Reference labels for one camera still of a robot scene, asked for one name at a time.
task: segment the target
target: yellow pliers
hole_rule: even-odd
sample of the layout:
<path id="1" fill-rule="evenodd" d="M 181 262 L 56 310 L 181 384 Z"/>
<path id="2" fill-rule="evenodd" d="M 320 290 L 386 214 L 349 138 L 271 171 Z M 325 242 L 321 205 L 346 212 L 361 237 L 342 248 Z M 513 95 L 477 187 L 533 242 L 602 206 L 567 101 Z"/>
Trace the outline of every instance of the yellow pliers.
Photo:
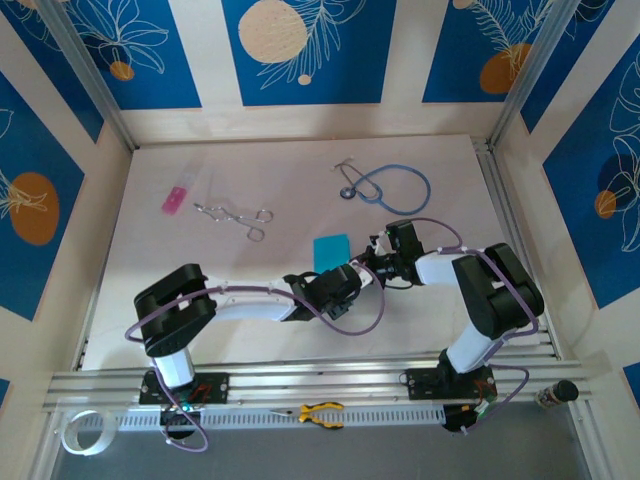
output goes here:
<path id="1" fill-rule="evenodd" d="M 300 407 L 300 414 L 298 415 L 298 421 L 300 423 L 312 422 L 328 430 L 339 430 L 342 427 L 344 427 L 344 424 L 342 422 L 329 423 L 311 415 L 313 412 L 318 412 L 320 410 L 325 410 L 327 408 L 335 408 L 336 410 L 343 410 L 344 405 L 336 402 L 324 402 L 324 403 L 318 403 L 317 405 L 302 405 Z M 293 410 L 286 409 L 286 408 L 271 410 L 271 413 L 274 413 L 276 415 L 280 415 L 283 417 L 290 417 L 291 415 L 295 414 Z"/>

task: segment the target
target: white tabletop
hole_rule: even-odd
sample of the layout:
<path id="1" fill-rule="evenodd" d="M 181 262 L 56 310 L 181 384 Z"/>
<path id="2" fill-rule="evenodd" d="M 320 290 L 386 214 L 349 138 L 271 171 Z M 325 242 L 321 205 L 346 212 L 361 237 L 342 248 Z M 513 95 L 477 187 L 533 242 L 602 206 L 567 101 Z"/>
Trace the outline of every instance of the white tabletop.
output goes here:
<path id="1" fill-rule="evenodd" d="M 468 136 L 143 148 L 133 156 L 83 368 L 148 365 L 140 346 L 123 337 L 137 321 L 133 298 L 185 263 L 199 263 L 211 277 L 250 282 L 312 270 L 316 237 L 346 233 L 351 254 L 364 251 L 369 235 L 401 217 L 339 196 L 345 179 L 330 167 L 350 155 L 365 172 L 388 163 L 422 171 L 433 191 L 420 214 L 454 226 L 466 245 L 504 240 Z M 163 214 L 162 203 L 194 158 L 204 161 L 195 186 L 178 214 Z M 385 200 L 398 209 L 412 209 L 424 198 L 422 181 L 407 172 L 387 171 L 375 180 Z M 275 217 L 265 226 L 265 239 L 254 243 L 244 227 L 214 223 L 193 202 L 244 214 L 265 208 Z M 416 227 L 425 250 L 453 242 L 441 228 Z M 369 325 L 378 309 L 377 295 L 375 288 L 363 291 L 336 325 L 349 330 Z M 195 363 L 411 354 L 446 348 L 468 322 L 456 288 L 387 290 L 386 298 L 381 324 L 363 337 L 341 336 L 317 319 L 279 324 L 248 318 L 210 323 L 190 349 Z"/>

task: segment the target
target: stethoscope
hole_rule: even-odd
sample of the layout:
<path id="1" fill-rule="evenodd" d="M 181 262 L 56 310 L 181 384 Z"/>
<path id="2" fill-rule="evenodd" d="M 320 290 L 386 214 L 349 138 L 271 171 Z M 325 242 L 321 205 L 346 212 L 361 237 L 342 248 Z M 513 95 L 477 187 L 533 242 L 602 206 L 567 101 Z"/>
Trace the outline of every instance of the stethoscope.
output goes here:
<path id="1" fill-rule="evenodd" d="M 420 170 L 416 170 L 413 167 L 408 167 L 407 165 L 400 165 L 398 163 L 391 163 L 389 165 L 384 165 L 382 167 L 378 167 L 374 170 L 371 170 L 369 173 L 364 174 L 362 173 L 360 170 L 358 170 L 356 167 L 354 167 L 353 165 L 351 165 L 349 163 L 349 161 L 353 160 L 353 157 L 349 157 L 345 160 L 343 160 L 342 162 L 338 163 L 337 165 L 334 165 L 331 170 L 335 170 L 336 168 L 340 169 L 340 172 L 342 173 L 342 175 L 344 176 L 344 178 L 347 179 L 347 181 L 349 182 L 349 186 L 348 187 L 344 187 L 340 190 L 340 196 L 344 199 L 350 200 L 352 198 L 354 198 L 356 195 L 358 195 L 360 197 L 360 199 L 365 202 L 365 203 L 377 203 L 378 205 L 380 205 L 382 208 L 388 210 L 391 213 L 394 213 L 396 215 L 415 215 L 416 213 L 418 213 L 420 210 L 422 210 L 424 207 L 427 206 L 427 203 L 429 203 L 429 198 L 431 197 L 431 184 L 429 183 L 429 179 L 420 171 Z M 349 175 L 347 175 L 347 173 L 344 171 L 344 167 L 349 167 L 351 170 L 353 170 L 355 173 L 357 173 L 358 175 L 360 175 L 360 178 L 357 179 L 355 182 L 351 180 L 351 178 L 349 178 Z M 424 184 L 427 187 L 427 196 L 425 197 L 424 201 L 422 202 L 422 204 L 414 209 L 414 210 L 410 210 L 410 211 L 406 211 L 403 212 L 401 210 L 396 210 L 395 208 L 393 208 L 392 206 L 390 206 L 389 204 L 385 203 L 382 200 L 382 188 L 380 187 L 380 185 L 378 185 L 377 183 L 373 182 L 370 180 L 371 177 L 384 172 L 385 170 L 406 170 L 407 172 L 411 172 L 414 175 L 417 175 L 418 177 L 420 177 L 420 179 L 422 179 L 422 181 L 424 182 Z M 362 182 L 367 182 L 369 185 L 371 185 L 374 190 L 375 193 L 372 195 L 365 195 L 361 190 L 358 189 L 358 185 L 360 185 Z"/>

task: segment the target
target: pink bottle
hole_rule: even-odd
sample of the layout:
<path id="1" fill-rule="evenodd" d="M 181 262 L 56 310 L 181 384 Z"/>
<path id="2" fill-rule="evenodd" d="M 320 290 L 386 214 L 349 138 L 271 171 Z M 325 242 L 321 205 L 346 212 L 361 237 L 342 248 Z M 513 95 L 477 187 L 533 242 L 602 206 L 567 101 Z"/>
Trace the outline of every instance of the pink bottle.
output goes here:
<path id="1" fill-rule="evenodd" d="M 187 193 L 196 183 L 198 172 L 202 168 L 202 161 L 192 160 L 182 170 L 180 177 L 176 181 L 175 185 L 171 189 L 171 192 L 167 196 L 167 199 L 162 204 L 162 211 L 167 215 L 175 215 L 182 205 L 182 202 L 187 196 Z"/>

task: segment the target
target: floral wall print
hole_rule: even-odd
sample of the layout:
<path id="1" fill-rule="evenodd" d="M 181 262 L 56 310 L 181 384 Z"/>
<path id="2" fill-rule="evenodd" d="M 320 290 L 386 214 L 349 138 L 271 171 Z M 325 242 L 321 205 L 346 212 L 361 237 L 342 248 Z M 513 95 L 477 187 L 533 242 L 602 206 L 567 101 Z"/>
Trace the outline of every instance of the floral wall print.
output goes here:
<path id="1" fill-rule="evenodd" d="M 0 306 L 33 320 L 84 174 L 0 75 Z"/>
<path id="2" fill-rule="evenodd" d="M 532 132 L 615 0 L 582 0 L 521 114 Z"/>
<path id="3" fill-rule="evenodd" d="M 423 101 L 503 101 L 557 1 L 450 0 Z M 591 18 L 610 1 L 583 0 L 582 9 Z M 575 41 L 585 15 L 574 17 L 567 42 Z M 581 36 L 579 51 L 586 42 Z"/>
<path id="4" fill-rule="evenodd" d="M 640 287 L 640 37 L 544 169 L 598 306 Z"/>
<path id="5" fill-rule="evenodd" d="M 87 134 L 96 142 L 104 120 L 76 78 L 30 0 L 0 0 L 0 11 L 13 26 L 31 55 L 69 105 Z"/>
<path id="6" fill-rule="evenodd" d="M 43 33 L 29 0 L 0 2 L 19 4 L 23 18 L 28 10 L 28 35 L 48 47 L 50 56 L 59 50 L 46 27 Z M 120 108 L 201 106 L 168 0 L 65 0 L 63 5 Z"/>
<path id="7" fill-rule="evenodd" d="M 243 104 L 379 103 L 395 0 L 223 0 Z"/>

